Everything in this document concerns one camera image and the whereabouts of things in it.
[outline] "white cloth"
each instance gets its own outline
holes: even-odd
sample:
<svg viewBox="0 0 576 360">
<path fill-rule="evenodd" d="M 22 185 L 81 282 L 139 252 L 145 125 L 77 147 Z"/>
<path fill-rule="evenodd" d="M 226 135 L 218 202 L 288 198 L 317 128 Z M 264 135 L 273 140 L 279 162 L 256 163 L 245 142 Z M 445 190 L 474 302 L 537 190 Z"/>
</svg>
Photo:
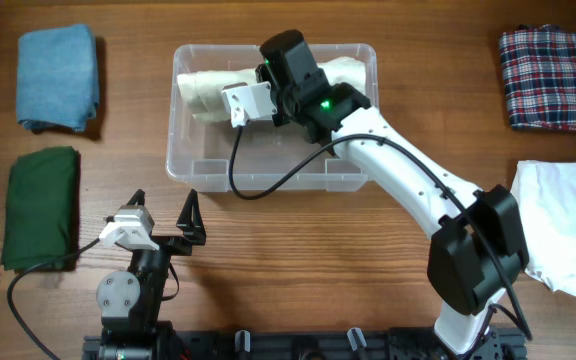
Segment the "white cloth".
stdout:
<svg viewBox="0 0 576 360">
<path fill-rule="evenodd" d="M 339 57 L 319 64 L 331 85 L 346 82 L 366 94 L 366 68 L 363 62 Z M 221 91 L 226 86 L 257 83 L 255 69 L 240 71 L 199 71 L 177 75 L 181 99 L 186 103 L 195 121 L 202 123 L 230 120 Z"/>
<path fill-rule="evenodd" d="M 526 273 L 576 296 L 576 163 L 520 161 L 511 193 L 530 255 Z"/>
</svg>

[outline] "wire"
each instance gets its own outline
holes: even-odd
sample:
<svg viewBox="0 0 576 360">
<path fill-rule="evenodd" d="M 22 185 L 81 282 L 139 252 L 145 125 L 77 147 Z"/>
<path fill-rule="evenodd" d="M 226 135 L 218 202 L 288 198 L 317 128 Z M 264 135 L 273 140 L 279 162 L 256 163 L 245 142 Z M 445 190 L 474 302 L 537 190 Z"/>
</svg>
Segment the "wire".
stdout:
<svg viewBox="0 0 576 360">
<path fill-rule="evenodd" d="M 228 164 L 228 181 L 230 182 L 230 187 L 232 191 L 238 197 L 244 200 L 257 200 L 261 199 L 264 196 L 268 196 L 273 191 L 277 190 L 281 185 L 283 185 L 288 179 L 290 179 L 293 175 L 295 175 L 299 170 L 301 170 L 304 166 L 308 165 L 314 158 L 322 154 L 323 152 L 327 151 L 328 149 L 332 148 L 333 146 L 351 140 L 374 140 L 377 141 L 379 145 L 388 145 L 393 149 L 399 151 L 402 155 L 407 157 L 410 161 L 412 161 L 421 171 L 423 171 L 429 178 L 432 180 L 433 183 L 441 190 L 441 192 L 455 205 L 455 207 L 459 210 L 462 214 L 464 219 L 467 223 L 470 224 L 475 234 L 479 237 L 481 244 L 483 245 L 484 251 L 490 257 L 495 270 L 499 274 L 499 278 L 501 279 L 501 283 L 503 284 L 504 288 L 508 292 L 508 297 L 510 298 L 510 303 L 512 304 L 513 310 L 517 315 L 514 317 L 517 320 L 516 325 L 517 327 L 524 333 L 526 339 L 532 340 L 532 332 L 528 327 L 528 323 L 526 322 L 526 318 L 524 317 L 523 312 L 521 311 L 521 306 L 519 305 L 519 300 L 517 299 L 517 295 L 512 287 L 512 283 L 504 273 L 501 263 L 499 259 L 497 259 L 497 255 L 494 253 L 492 247 L 488 243 L 483 231 L 479 228 L 479 226 L 473 221 L 472 217 L 466 211 L 464 205 L 457 199 L 457 197 L 452 193 L 451 189 L 446 186 L 421 160 L 419 160 L 415 155 L 413 155 L 410 151 L 408 151 L 403 146 L 397 144 L 396 142 L 382 136 L 372 135 L 372 134 L 352 134 L 337 138 L 332 140 L 328 144 L 322 146 L 321 148 L 314 151 L 308 157 L 306 157 L 302 162 L 300 162 L 297 166 L 295 166 L 292 170 L 290 170 L 284 177 L 282 177 L 279 181 L 277 181 L 274 185 L 269 187 L 268 189 L 254 194 L 254 195 L 244 195 L 242 194 L 237 187 L 235 186 L 234 179 L 233 179 L 233 168 L 235 165 L 235 156 L 237 154 L 237 148 L 239 147 L 239 141 L 241 140 L 241 134 L 243 133 L 243 127 L 239 126 L 239 130 L 237 131 L 237 137 L 235 138 L 235 144 L 232 148 L 232 154 L 230 155 L 230 163 Z"/>
<path fill-rule="evenodd" d="M 48 357 L 50 357 L 51 359 L 54 360 L 58 360 L 59 358 L 57 357 L 57 355 L 55 355 L 52 351 L 50 351 L 50 349 L 48 349 L 46 347 L 46 345 L 44 345 L 41 340 L 39 340 L 39 338 L 32 332 L 32 330 L 30 330 L 30 328 L 28 327 L 28 325 L 26 324 L 26 322 L 24 321 L 24 319 L 21 318 L 21 315 L 19 315 L 19 311 L 17 311 L 17 308 L 15 307 L 15 303 L 12 300 L 12 291 L 15 288 L 15 285 L 17 284 L 17 282 L 19 280 L 21 280 L 21 278 L 23 278 L 24 276 L 35 272 L 37 270 L 41 270 L 49 265 L 52 265 L 56 262 L 60 262 L 60 261 L 68 261 L 72 258 L 77 258 L 79 255 L 81 255 L 84 251 L 90 249 L 91 247 L 95 246 L 97 243 L 99 242 L 99 238 L 93 240 L 90 244 L 82 247 L 81 249 L 79 249 L 76 252 L 70 253 L 68 255 L 65 256 L 61 256 L 52 260 L 48 260 L 42 263 L 39 263 L 37 265 L 31 266 L 28 269 L 24 270 L 23 272 L 17 274 L 17 276 L 15 276 L 15 278 L 12 280 L 12 282 L 10 283 L 10 285 L 8 285 L 8 292 L 7 292 L 7 298 L 8 298 L 8 306 L 10 307 L 10 311 L 12 312 L 13 316 L 15 317 L 15 319 L 17 319 L 17 322 L 19 323 L 19 325 L 21 326 L 22 329 L 24 329 L 24 331 L 26 332 L 26 334 L 28 335 L 28 337 L 34 341 L 34 343 L 44 352 L 46 353 L 46 355 L 48 355 Z"/>
</svg>

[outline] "clear plastic container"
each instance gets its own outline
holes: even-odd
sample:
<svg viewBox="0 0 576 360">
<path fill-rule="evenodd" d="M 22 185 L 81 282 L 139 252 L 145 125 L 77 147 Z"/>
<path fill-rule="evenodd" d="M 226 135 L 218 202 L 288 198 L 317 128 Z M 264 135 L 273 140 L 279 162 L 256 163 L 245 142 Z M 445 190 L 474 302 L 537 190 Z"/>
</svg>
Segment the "clear plastic container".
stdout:
<svg viewBox="0 0 576 360">
<path fill-rule="evenodd" d="M 377 55 L 366 44 L 310 45 L 317 62 L 348 56 L 366 65 L 366 96 L 379 106 Z M 256 45 L 183 45 L 175 52 L 170 93 L 170 123 L 166 172 L 202 192 L 225 192 L 228 162 L 237 133 L 230 121 L 196 122 L 177 86 L 177 75 L 206 70 L 255 68 L 263 61 Z M 235 161 L 234 181 L 241 190 L 265 190 L 315 151 L 318 144 L 304 140 L 296 124 L 274 127 L 272 122 L 250 122 L 244 129 Z M 357 191 L 368 180 L 351 163 L 322 154 L 279 190 Z"/>
</svg>

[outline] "wooden table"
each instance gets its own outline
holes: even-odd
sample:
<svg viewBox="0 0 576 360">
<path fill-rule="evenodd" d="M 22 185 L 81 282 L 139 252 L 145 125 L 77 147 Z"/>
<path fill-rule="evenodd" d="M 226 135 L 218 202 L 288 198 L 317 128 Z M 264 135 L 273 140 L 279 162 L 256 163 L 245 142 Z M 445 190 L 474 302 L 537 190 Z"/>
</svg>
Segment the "wooden table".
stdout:
<svg viewBox="0 0 576 360">
<path fill-rule="evenodd" d="M 576 2 L 119 2 L 18 0 L 12 3 L 23 6 L 0 7 L 0 251 L 10 165 L 55 145 L 82 154 L 81 245 L 137 188 L 147 193 L 155 233 L 176 230 L 189 188 L 170 180 L 164 163 L 172 57 L 188 43 L 259 44 L 289 28 L 310 43 L 368 43 L 377 52 L 386 119 L 484 188 L 509 186 L 517 160 L 576 161 L 576 135 L 509 128 L 497 51 L 501 31 L 519 23 L 576 32 Z M 83 135 L 33 135 L 15 123 L 17 39 L 73 23 L 89 24 L 103 39 L 101 119 Z M 201 195 L 200 202 L 207 245 L 174 259 L 181 293 L 160 313 L 178 330 L 431 326 L 439 313 L 441 300 L 425 274 L 429 242 L 374 184 L 356 193 L 279 192 L 257 202 L 227 193 Z M 101 330 L 97 285 L 128 259 L 125 251 L 97 246 L 74 273 L 29 276 L 15 293 L 19 310 L 54 352 L 79 358 L 82 337 Z M 0 266 L 0 358 L 38 358 L 6 304 L 12 278 Z M 535 336 L 530 358 L 576 359 L 576 298 L 552 294 L 525 275 L 515 288 Z"/>
</svg>

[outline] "blue folded cloth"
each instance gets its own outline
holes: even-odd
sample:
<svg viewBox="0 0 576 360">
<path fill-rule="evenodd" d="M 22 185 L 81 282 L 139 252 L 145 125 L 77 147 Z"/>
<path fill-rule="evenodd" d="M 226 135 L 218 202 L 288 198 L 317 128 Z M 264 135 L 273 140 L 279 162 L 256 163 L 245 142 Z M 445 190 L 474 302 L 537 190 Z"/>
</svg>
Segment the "blue folded cloth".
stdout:
<svg viewBox="0 0 576 360">
<path fill-rule="evenodd" d="M 99 106 L 95 50 L 95 37 L 87 25 L 21 36 L 17 123 L 28 130 L 62 125 L 84 131 Z"/>
</svg>

